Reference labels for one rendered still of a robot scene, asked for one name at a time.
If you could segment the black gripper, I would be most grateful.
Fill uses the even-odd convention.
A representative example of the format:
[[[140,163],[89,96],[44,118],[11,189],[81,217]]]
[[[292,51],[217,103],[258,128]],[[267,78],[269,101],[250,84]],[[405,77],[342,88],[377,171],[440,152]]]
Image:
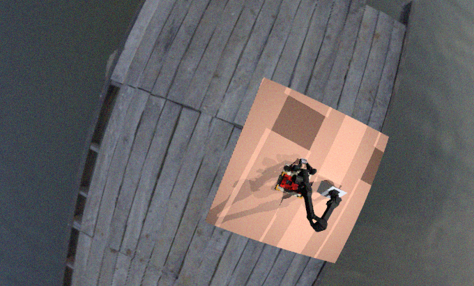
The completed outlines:
[[[317,170],[313,169],[313,167],[311,167],[309,163],[307,163],[306,166],[307,166],[307,169],[301,168],[302,163],[301,163],[301,160],[300,160],[298,165],[294,165],[292,167],[292,171],[297,172],[297,171],[300,170],[301,171],[301,175],[300,175],[301,177],[306,177],[306,176],[309,177],[308,173],[314,175],[317,172]]]

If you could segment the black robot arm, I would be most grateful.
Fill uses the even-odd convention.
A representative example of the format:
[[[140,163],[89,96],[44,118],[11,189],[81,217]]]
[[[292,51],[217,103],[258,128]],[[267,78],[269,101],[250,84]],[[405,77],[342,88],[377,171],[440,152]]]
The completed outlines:
[[[298,173],[298,175],[293,174],[291,177],[291,181],[295,184],[298,184],[298,189],[301,191],[301,195],[304,197],[305,201],[305,208],[307,212],[307,219],[311,225],[311,227],[314,229],[315,232],[321,232],[323,230],[326,230],[327,228],[327,221],[332,214],[333,210],[339,206],[339,203],[342,201],[341,197],[338,195],[338,190],[334,189],[329,191],[330,193],[330,200],[327,201],[327,208],[323,212],[322,217],[318,217],[314,213],[314,207],[312,204],[312,187],[311,184],[309,184],[309,177],[301,177],[301,172]],[[303,187],[303,188],[302,188]],[[316,222],[314,223],[313,220]]]

